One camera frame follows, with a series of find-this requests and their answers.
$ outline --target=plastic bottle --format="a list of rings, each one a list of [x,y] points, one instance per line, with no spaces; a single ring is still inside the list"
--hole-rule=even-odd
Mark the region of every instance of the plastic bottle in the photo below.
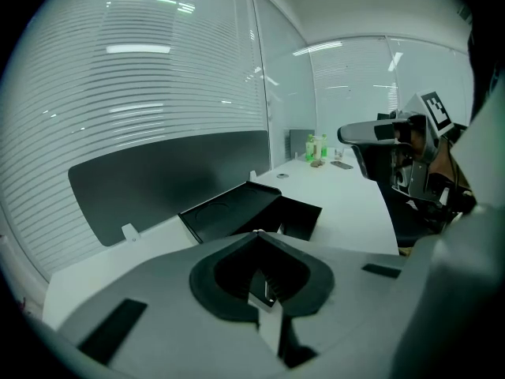
[[[305,160],[314,160],[314,136],[309,135],[307,141],[305,142]]]
[[[321,157],[327,157],[328,155],[328,139],[325,133],[323,133],[323,148],[321,149]]]

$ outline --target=black panel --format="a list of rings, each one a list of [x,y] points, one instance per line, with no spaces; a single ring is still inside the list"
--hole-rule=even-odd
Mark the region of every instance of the black panel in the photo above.
[[[266,131],[215,133],[127,148],[69,170],[77,203],[104,246],[144,231],[269,169]]]
[[[79,349],[88,357],[106,365],[146,307],[148,305],[145,303],[126,299],[83,341]]]
[[[389,119],[389,114],[381,114],[380,112],[377,114],[377,121],[382,121],[383,119]]]
[[[395,139],[395,128],[392,124],[374,126],[373,131],[378,141]]]

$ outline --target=white table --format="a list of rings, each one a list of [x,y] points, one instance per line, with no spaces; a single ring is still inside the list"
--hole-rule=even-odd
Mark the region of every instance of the white table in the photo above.
[[[395,233],[377,184],[361,176],[352,152],[343,170],[329,162],[319,168],[292,160],[256,179],[282,195],[323,209],[311,242],[370,253],[398,254]],[[285,173],[289,178],[277,178]],[[85,300],[137,265],[166,253],[197,245],[175,216],[140,235],[140,240],[117,244],[86,260],[56,272],[43,307],[43,321],[58,329]]]
[[[398,255],[395,231],[377,184],[361,175],[350,149],[345,150],[342,162],[353,169],[343,170],[330,162],[314,168],[299,159],[291,160],[261,175],[256,182],[279,188],[284,197],[323,209],[311,242]],[[289,177],[278,178],[281,173]]]

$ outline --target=robotic arm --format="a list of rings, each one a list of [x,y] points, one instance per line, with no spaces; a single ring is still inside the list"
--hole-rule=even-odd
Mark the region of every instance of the robotic arm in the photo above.
[[[350,144],[364,177],[418,200],[447,205],[456,185],[429,174],[441,148],[460,130],[434,91],[416,93],[391,119],[343,126],[339,140]]]

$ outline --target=ceiling light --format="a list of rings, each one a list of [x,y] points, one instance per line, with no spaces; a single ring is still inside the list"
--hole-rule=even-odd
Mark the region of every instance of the ceiling light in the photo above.
[[[300,49],[299,51],[294,52],[293,55],[299,56],[301,54],[306,54],[309,52],[315,52],[315,51],[320,51],[322,49],[328,49],[329,47],[341,47],[341,46],[342,46],[342,42],[340,42],[340,41],[320,43],[319,45],[313,45],[311,47],[306,47],[306,48]]]
[[[167,45],[147,45],[147,44],[129,44],[110,45],[106,48],[108,54],[122,54],[126,52],[149,52],[154,54],[167,54],[170,47]]]
[[[170,4],[177,4],[174,0],[156,0],[157,2],[165,2],[165,3],[170,3]]]
[[[398,65],[398,62],[400,62],[400,58],[403,56],[402,52],[396,52],[395,56],[393,57],[393,60],[389,64],[389,68],[387,69],[388,72],[392,72],[395,70],[396,66]]]
[[[131,137],[131,136],[138,136],[138,135],[145,135],[146,133],[152,133],[152,132],[159,132],[160,130],[165,130],[166,128],[160,128],[160,129],[153,129],[153,130],[145,130],[143,132],[136,132],[136,133],[131,133],[130,135],[124,135],[120,137],[115,137],[114,139],[125,139],[126,137]]]
[[[129,111],[129,110],[138,110],[139,108],[152,108],[152,107],[162,107],[163,103],[147,103],[147,104],[139,104],[139,105],[129,105],[127,107],[119,107],[114,108],[113,110],[109,110],[110,113],[120,112],[120,111]]]

